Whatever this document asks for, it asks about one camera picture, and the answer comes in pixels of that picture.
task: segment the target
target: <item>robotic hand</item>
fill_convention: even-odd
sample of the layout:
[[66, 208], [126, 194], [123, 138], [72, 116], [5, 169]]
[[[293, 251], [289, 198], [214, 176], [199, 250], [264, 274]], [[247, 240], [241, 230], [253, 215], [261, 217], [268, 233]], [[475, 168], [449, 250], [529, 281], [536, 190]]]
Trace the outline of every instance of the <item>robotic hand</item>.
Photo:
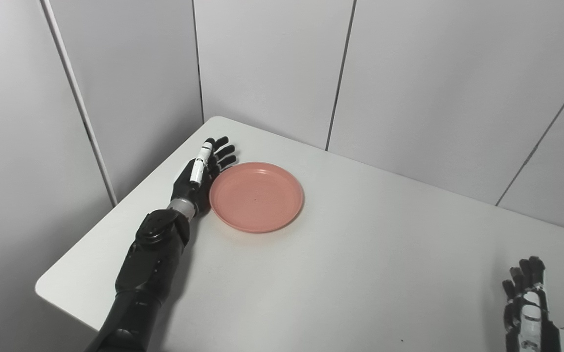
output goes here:
[[510, 268], [514, 283], [503, 281], [507, 352], [561, 352], [561, 330], [549, 320], [544, 270], [543, 262], [532, 256]]
[[168, 298], [190, 221], [210, 209], [212, 182], [236, 161], [226, 136], [208, 138], [174, 183], [167, 209], [147, 214], [116, 278], [106, 321], [85, 352], [145, 352], [160, 306]]

